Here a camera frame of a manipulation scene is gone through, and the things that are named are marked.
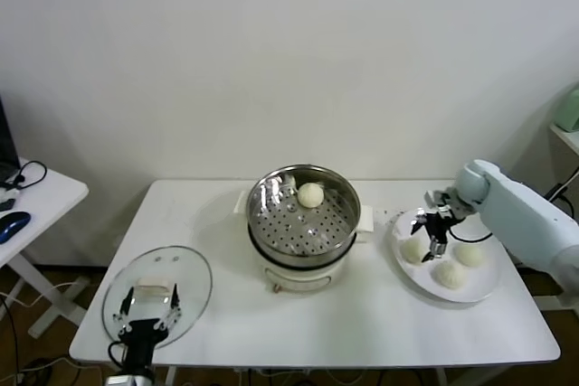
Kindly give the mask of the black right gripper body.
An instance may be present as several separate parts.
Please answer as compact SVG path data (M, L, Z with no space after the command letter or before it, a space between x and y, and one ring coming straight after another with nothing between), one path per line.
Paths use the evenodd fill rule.
M456 217L450 211L426 212L423 218L431 241L446 241L449 229L457 224Z

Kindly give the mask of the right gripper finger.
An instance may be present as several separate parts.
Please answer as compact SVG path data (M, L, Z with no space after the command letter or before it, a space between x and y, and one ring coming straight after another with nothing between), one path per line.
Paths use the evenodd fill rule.
M448 241L446 240L440 241L435 238L431 238L430 247L422 258L422 263L441 258L447 249L447 245Z
M422 208L419 208L416 211L413 219L411 220L411 228L410 228L411 235L414 235L417 231L419 231L422 227L426 225L426 223L428 222L427 215L428 213Z

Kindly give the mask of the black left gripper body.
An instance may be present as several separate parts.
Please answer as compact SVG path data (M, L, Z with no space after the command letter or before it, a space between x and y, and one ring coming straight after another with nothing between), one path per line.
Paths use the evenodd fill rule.
M134 320L119 333L119 341L126 347L121 363L123 368L149 368L155 347L169 335L167 326L158 320Z

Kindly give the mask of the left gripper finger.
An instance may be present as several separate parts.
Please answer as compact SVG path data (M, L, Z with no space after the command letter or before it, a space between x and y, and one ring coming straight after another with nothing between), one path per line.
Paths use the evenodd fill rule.
M133 296L134 288L131 287L122 299L118 312L113 315L113 322L119 328L124 328L128 324L128 313L133 304Z
M171 297L169 299L168 309L161 315L157 322L157 329L171 330L181 317L180 297L178 295L177 284L174 284Z

